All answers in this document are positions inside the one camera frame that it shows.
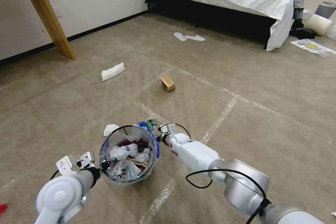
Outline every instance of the paper roll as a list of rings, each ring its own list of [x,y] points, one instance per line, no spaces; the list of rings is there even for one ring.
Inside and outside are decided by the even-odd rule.
[[[304,28],[312,29],[316,31],[318,35],[325,34],[329,27],[332,25],[332,21],[324,18],[322,16],[314,14],[308,21],[304,24]]]

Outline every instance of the black bed frame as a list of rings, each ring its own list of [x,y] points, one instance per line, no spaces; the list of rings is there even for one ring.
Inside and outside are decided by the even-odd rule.
[[[225,30],[243,37],[265,42],[270,37],[270,27],[275,19],[238,10],[218,7],[192,0],[146,0],[149,11],[159,10],[193,22],[196,27],[206,25]],[[150,3],[157,5],[151,9]]]

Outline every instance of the table leg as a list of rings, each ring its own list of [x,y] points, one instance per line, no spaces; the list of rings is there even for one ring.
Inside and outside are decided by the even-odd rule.
[[[75,60],[76,57],[70,47],[70,44],[62,30],[61,25],[51,7],[49,0],[31,0],[42,23],[47,29],[51,40],[55,46],[67,57]]]

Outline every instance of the red object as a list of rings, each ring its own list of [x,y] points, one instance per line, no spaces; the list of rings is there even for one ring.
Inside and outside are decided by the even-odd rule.
[[[7,208],[6,204],[0,205],[0,216],[4,213],[4,211],[6,210],[6,208]]]

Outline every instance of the white wall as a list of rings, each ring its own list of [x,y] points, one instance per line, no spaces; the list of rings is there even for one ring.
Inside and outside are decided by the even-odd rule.
[[[145,0],[49,0],[67,37],[147,9]],[[51,39],[30,0],[0,0],[0,60]]]

